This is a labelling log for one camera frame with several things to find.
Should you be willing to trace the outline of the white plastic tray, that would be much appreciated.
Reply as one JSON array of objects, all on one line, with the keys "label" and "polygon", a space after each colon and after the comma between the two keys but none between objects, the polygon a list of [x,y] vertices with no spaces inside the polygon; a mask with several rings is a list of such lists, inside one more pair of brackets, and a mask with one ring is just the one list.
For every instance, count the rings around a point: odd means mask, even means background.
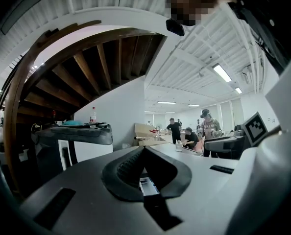
[{"label": "white plastic tray", "polygon": [[152,196],[160,193],[154,182],[149,177],[140,178],[139,187],[143,196]]}]

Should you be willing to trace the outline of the white and black appliance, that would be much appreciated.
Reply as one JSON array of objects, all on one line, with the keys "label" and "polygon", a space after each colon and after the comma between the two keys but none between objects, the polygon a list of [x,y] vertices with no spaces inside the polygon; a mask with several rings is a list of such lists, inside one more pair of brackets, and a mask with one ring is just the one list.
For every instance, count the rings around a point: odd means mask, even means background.
[{"label": "white and black appliance", "polygon": [[59,174],[68,167],[112,153],[112,127],[106,122],[53,126],[31,135],[39,170]]}]

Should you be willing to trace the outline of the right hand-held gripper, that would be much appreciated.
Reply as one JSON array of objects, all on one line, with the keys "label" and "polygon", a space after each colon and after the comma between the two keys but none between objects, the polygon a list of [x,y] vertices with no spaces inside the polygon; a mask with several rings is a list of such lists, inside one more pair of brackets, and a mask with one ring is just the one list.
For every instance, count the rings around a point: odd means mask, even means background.
[{"label": "right hand-held gripper", "polygon": [[[251,147],[258,145],[268,134],[259,112],[242,124]],[[203,155],[221,159],[239,159],[244,147],[245,137],[221,137],[204,141]]]}]

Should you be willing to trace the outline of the cardboard box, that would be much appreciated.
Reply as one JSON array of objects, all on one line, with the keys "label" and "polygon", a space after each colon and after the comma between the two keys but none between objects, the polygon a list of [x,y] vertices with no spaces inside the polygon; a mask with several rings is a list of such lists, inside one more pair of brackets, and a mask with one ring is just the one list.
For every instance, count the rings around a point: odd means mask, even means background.
[{"label": "cardboard box", "polygon": [[153,126],[135,123],[135,137],[138,138],[147,138],[156,136],[157,132]]}]

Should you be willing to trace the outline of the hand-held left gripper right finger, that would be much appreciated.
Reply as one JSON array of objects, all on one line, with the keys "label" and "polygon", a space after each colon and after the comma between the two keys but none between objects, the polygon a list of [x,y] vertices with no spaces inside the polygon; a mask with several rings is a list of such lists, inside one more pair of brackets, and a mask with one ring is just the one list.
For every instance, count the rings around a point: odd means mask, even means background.
[{"label": "hand-held left gripper right finger", "polygon": [[172,215],[182,220],[177,226],[163,231],[154,221],[147,223],[145,235],[224,235],[232,211],[225,207],[230,201],[224,186],[231,175],[211,170],[212,165],[235,169],[237,161],[204,158],[188,152],[177,152],[174,145],[154,145],[153,149],[186,164],[192,171],[188,188],[178,198],[167,200]]}]

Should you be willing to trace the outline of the wooden staircase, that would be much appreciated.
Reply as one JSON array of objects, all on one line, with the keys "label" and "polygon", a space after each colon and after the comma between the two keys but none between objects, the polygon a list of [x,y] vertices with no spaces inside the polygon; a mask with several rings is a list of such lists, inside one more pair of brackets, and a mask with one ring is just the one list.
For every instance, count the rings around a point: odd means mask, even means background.
[{"label": "wooden staircase", "polygon": [[68,44],[39,68],[32,67],[43,50],[95,24],[72,24],[42,34],[2,87],[5,177],[11,191],[22,198],[41,183],[31,134],[72,119],[87,104],[146,75],[166,39],[131,27],[107,30]]}]

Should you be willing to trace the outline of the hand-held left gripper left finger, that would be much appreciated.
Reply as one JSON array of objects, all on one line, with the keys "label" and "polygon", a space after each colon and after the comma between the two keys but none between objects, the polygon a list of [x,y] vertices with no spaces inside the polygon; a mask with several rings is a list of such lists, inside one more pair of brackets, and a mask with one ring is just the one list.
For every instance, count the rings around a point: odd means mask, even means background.
[{"label": "hand-held left gripper left finger", "polygon": [[77,163],[32,193],[21,210],[34,218],[62,188],[75,191],[52,231],[57,235],[159,235],[161,228],[141,202],[125,202],[104,186],[106,164],[129,152],[127,148]]}]

